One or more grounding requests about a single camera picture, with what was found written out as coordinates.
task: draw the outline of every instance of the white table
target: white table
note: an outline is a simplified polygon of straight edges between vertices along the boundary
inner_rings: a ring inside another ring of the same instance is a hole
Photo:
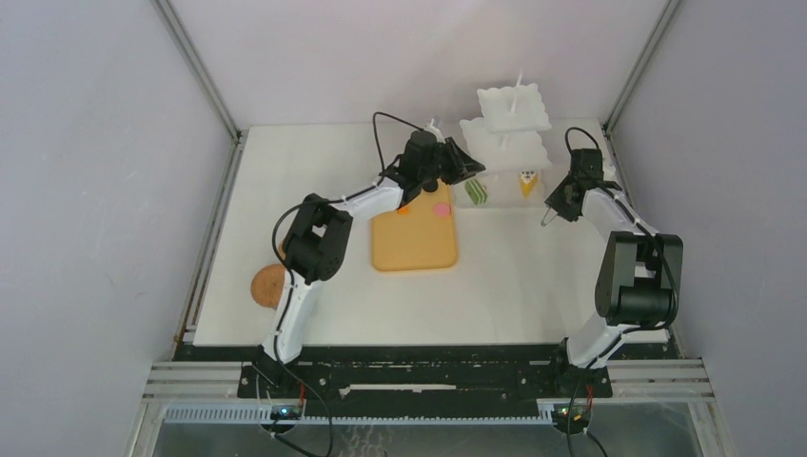
[[[605,140],[594,119],[554,120],[541,137],[551,190],[568,171],[563,133],[580,126]],[[464,146],[457,124],[443,125]],[[410,129],[382,123],[387,163]],[[584,146],[582,135],[574,146]],[[270,235],[284,210],[311,192],[332,197],[366,186],[379,170],[369,124],[252,128],[226,214],[193,344],[264,341],[274,310],[250,296],[253,275],[276,263]],[[587,221],[545,209],[455,209],[460,261],[446,271],[382,274],[370,265],[369,223],[354,224],[342,269],[325,284],[306,345],[489,345],[557,343],[595,312],[605,242]],[[631,335],[666,341],[665,331]]]

